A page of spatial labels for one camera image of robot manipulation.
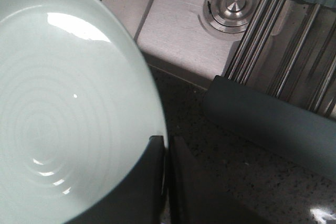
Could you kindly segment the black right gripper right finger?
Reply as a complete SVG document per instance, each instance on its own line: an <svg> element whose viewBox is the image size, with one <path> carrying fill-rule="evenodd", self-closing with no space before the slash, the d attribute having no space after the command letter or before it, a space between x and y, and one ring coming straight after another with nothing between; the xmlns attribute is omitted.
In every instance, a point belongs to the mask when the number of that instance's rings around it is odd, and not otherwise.
<svg viewBox="0 0 336 224"><path fill-rule="evenodd" d="M172 223L235 223L230 198L219 191L182 137L170 139Z"/></svg>

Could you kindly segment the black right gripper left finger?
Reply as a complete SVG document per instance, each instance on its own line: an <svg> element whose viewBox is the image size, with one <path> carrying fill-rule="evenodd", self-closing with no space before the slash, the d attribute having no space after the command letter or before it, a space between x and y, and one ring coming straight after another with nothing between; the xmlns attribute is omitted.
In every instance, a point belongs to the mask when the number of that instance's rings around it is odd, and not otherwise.
<svg viewBox="0 0 336 224"><path fill-rule="evenodd" d="M68 223L160 223L164 165L163 136L151 136L142 156L117 187Z"/></svg>

